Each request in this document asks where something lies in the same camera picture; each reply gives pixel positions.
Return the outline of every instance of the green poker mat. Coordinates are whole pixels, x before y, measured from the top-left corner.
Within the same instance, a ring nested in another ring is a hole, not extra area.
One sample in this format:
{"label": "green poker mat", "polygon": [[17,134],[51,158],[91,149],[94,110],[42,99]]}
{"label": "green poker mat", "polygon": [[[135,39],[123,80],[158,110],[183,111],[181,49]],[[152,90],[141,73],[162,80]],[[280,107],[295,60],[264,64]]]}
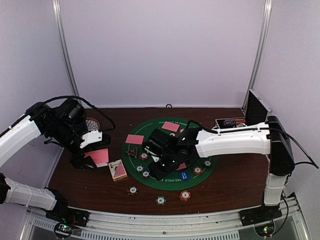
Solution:
{"label": "green poker mat", "polygon": [[[174,124],[179,124],[179,130],[175,132],[175,135],[178,136],[180,129],[184,129],[187,126],[188,120],[183,118],[177,118],[177,117],[162,117],[162,118],[155,118],[148,121],[145,121],[144,123],[136,126],[129,134],[131,135],[142,135],[144,136],[143,141],[145,141],[152,131],[154,129],[159,129],[167,134],[172,133],[172,131],[162,129],[162,126],[165,122],[171,122]],[[189,128],[195,128],[197,127],[194,124],[190,124]],[[137,147],[137,158],[134,156],[131,156],[127,154],[127,151],[134,149]],[[141,145],[136,144],[128,144],[124,142],[122,146],[122,162],[124,164],[125,170],[127,173],[129,173],[133,178],[138,180],[140,183],[154,189],[158,190],[165,190],[165,191],[179,191],[179,190],[185,190],[192,188],[200,183],[202,183],[204,180],[206,180],[211,173],[214,171],[217,162],[218,157],[212,156],[208,158],[199,158],[194,165],[190,166],[187,169],[183,169],[180,171],[174,171],[170,173],[168,176],[163,178],[162,180],[158,181],[153,177],[144,179],[142,177],[142,173],[139,173],[136,171],[137,166],[143,166],[144,171],[148,171],[148,165],[153,161],[153,158],[149,156],[149,158],[146,161],[142,161],[140,159],[140,155],[144,153],[142,150]],[[204,161],[209,160],[211,162],[211,167],[205,167]],[[194,168],[195,167],[201,167],[203,172],[200,175],[194,174]],[[181,172],[187,172],[189,174],[190,178],[188,180],[181,180],[179,175]]]}

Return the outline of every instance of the blue round chip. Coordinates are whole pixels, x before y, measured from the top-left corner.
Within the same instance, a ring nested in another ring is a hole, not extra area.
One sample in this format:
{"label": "blue round chip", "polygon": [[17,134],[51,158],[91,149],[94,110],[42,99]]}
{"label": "blue round chip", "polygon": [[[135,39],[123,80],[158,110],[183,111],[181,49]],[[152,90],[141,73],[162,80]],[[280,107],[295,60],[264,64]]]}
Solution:
{"label": "blue round chip", "polygon": [[179,174],[179,178],[182,180],[182,181],[187,181],[189,180],[190,178],[190,174],[186,171],[183,171]]}

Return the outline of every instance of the wooden table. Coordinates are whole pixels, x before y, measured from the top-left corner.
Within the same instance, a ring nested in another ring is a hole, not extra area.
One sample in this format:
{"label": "wooden table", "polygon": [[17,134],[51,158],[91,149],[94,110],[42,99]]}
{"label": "wooden table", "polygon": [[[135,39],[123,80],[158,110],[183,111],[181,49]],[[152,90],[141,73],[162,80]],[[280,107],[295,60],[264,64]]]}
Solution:
{"label": "wooden table", "polygon": [[[144,121],[161,117],[193,119],[213,127],[215,119],[242,117],[237,108],[112,108],[103,109],[116,123],[110,131],[109,159],[122,158],[122,145],[130,130]],[[110,127],[97,112],[87,116],[100,122],[100,128]],[[71,155],[64,151],[54,171],[49,187],[58,190],[71,207],[140,215],[177,215],[212,213],[257,206],[262,203],[268,174],[268,161],[258,154],[234,154],[219,157],[212,175],[189,189],[191,199],[179,200],[180,191],[163,191],[147,187],[130,175],[113,182],[108,167],[97,171],[74,169]],[[137,186],[135,196],[127,194],[129,186]],[[156,204],[157,196],[165,196],[166,204]]]}

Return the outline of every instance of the open black case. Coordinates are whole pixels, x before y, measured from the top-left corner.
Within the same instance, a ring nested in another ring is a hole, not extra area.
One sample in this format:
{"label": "open black case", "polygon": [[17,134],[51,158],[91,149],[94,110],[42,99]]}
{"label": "open black case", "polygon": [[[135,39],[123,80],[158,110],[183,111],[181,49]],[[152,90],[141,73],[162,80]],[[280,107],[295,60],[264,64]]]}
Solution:
{"label": "open black case", "polygon": [[236,127],[238,122],[245,122],[247,126],[256,125],[265,122],[267,117],[272,114],[272,109],[268,107],[254,89],[251,89],[246,108],[242,109],[242,112],[244,117],[216,119],[215,126],[220,129],[233,128]]}

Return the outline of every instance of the poker table mat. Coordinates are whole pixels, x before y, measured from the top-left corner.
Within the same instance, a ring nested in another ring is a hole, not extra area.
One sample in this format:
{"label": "poker table mat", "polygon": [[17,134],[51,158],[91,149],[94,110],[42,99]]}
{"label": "poker table mat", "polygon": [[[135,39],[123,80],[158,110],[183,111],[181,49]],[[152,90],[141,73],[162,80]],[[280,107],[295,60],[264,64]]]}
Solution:
{"label": "poker table mat", "polygon": [[[175,132],[175,136],[179,135],[179,132],[181,129],[184,129],[187,126],[188,120],[183,119],[183,118],[177,118],[177,117],[161,117],[161,118],[155,118],[151,119],[148,121],[143,122],[142,124],[136,126],[134,129],[130,131],[129,134],[131,135],[141,135],[144,136],[143,141],[147,140],[147,138],[150,136],[152,131],[154,129],[159,129],[167,134],[172,133],[172,131],[162,129],[162,126],[165,122],[171,122],[174,124],[179,124],[179,130]],[[190,124],[190,128],[195,128],[196,125],[193,123]],[[129,155],[127,151],[137,148],[137,158],[135,158],[132,155]],[[162,180],[156,180],[153,177],[149,178],[143,178],[141,172],[137,172],[136,167],[137,166],[143,166],[144,170],[143,171],[148,171],[148,165],[153,161],[153,158],[149,156],[149,158],[145,161],[142,161],[140,159],[140,155],[144,153],[142,150],[141,145],[136,145],[136,144],[129,144],[124,142],[122,146],[122,162],[124,164],[125,170],[127,173],[129,173],[133,178],[135,178],[137,181],[140,183],[154,189],[158,190],[164,190],[164,191],[179,191],[179,190],[185,190],[192,188],[204,180],[206,180],[211,173],[214,171],[217,162],[218,162],[218,157],[212,156],[208,158],[199,158],[195,164],[192,166],[180,170],[180,171],[174,171],[170,173],[168,176],[163,178]],[[204,161],[209,160],[211,162],[211,167],[205,167],[204,166]],[[195,167],[200,167],[202,168],[203,172],[200,175],[195,175],[194,174],[194,168]],[[186,172],[187,175],[189,174],[189,179],[188,180],[181,180],[180,179],[180,174],[182,172]]]}

